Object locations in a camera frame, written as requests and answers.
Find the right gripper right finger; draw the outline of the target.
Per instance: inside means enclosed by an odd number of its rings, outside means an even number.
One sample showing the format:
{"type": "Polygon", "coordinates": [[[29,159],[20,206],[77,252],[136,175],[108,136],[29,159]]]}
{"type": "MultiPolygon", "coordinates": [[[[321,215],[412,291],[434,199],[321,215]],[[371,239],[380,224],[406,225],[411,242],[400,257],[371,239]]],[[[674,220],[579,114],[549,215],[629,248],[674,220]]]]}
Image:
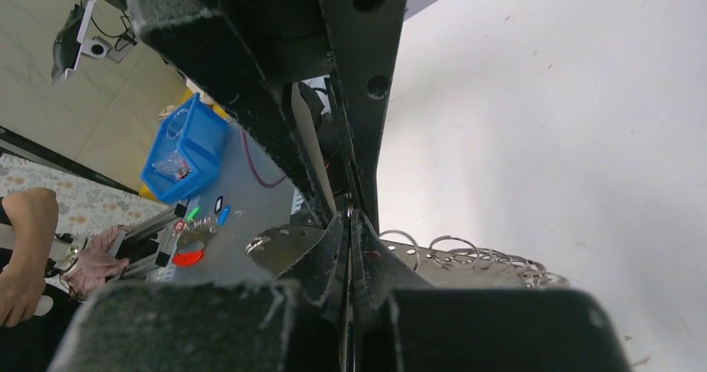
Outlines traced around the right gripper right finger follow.
{"type": "Polygon", "coordinates": [[[628,371],[608,315],[573,289],[435,288],[351,213],[357,371],[628,371]]]}

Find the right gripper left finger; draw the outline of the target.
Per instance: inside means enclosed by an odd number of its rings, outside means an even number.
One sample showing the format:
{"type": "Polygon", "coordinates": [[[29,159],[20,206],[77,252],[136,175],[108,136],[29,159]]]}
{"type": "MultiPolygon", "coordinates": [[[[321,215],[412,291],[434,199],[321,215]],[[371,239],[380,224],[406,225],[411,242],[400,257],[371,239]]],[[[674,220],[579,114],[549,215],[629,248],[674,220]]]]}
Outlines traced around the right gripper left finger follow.
{"type": "Polygon", "coordinates": [[[52,371],[340,371],[344,214],[273,279],[111,284],[82,305],[52,371]]]}

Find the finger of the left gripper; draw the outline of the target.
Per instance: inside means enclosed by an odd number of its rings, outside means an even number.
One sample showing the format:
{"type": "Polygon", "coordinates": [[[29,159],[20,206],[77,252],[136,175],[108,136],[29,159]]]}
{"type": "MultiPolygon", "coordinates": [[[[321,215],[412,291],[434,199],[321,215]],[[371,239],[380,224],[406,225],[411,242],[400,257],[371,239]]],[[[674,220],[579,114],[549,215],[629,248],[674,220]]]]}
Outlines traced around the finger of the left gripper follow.
{"type": "Polygon", "coordinates": [[[333,117],[355,209],[379,227],[377,170],[408,0],[319,0],[333,117]]]}
{"type": "Polygon", "coordinates": [[[308,105],[265,69],[239,26],[235,0],[127,0],[138,36],[194,81],[275,162],[313,221],[336,212],[308,105]]]}

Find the keyring with keys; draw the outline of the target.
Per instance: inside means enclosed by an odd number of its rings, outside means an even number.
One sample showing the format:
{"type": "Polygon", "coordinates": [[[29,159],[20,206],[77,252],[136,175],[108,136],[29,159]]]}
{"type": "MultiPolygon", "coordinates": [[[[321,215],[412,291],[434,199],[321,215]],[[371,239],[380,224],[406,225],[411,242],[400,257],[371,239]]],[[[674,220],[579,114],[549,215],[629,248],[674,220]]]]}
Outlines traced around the keyring with keys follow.
{"type": "MultiPolygon", "coordinates": [[[[245,246],[248,258],[273,276],[283,273],[323,236],[322,229],[285,225],[262,232],[245,246]]],[[[402,243],[383,240],[393,256],[431,284],[445,288],[568,289],[564,276],[549,272],[541,263],[468,243],[453,236],[440,236],[427,247],[399,229],[381,233],[404,238],[402,243]]]]}

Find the operator forearm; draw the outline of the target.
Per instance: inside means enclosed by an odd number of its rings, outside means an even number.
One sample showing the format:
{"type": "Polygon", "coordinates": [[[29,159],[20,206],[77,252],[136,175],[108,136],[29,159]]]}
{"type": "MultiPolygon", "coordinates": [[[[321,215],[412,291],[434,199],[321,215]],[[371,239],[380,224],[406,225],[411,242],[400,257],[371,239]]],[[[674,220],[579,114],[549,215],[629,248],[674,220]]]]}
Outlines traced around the operator forearm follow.
{"type": "Polygon", "coordinates": [[[7,271],[43,277],[58,226],[58,201],[51,189],[31,188],[2,199],[4,214],[14,232],[7,271]]]}

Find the operator hand in background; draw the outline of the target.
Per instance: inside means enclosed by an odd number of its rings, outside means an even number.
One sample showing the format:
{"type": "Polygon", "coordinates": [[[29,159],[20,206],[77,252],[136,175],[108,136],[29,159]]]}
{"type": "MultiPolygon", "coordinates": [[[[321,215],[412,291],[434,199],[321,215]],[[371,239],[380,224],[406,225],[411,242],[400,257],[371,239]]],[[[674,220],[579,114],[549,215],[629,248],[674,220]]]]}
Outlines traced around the operator hand in background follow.
{"type": "Polygon", "coordinates": [[[1,325],[14,327],[31,319],[45,288],[45,267],[9,264],[1,272],[1,325]]]}

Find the blue plastic bin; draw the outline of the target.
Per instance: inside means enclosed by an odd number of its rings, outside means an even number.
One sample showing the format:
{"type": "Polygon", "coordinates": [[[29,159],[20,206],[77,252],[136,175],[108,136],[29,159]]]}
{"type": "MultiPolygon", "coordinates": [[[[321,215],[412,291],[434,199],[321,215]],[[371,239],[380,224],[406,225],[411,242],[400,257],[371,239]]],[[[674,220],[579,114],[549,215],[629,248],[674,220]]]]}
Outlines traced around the blue plastic bin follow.
{"type": "Polygon", "coordinates": [[[193,94],[159,127],[141,180],[165,204],[199,195],[219,173],[229,126],[193,94]]]}

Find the red emergency button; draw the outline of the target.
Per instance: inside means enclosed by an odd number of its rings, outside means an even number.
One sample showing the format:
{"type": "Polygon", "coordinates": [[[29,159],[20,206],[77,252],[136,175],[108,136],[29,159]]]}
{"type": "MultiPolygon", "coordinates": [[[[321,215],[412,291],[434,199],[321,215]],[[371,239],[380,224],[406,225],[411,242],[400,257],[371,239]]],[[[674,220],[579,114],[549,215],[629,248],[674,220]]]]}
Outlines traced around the red emergency button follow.
{"type": "Polygon", "coordinates": [[[176,249],[172,257],[172,264],[180,268],[188,267],[197,264],[203,257],[204,244],[201,241],[195,241],[176,249]]]}

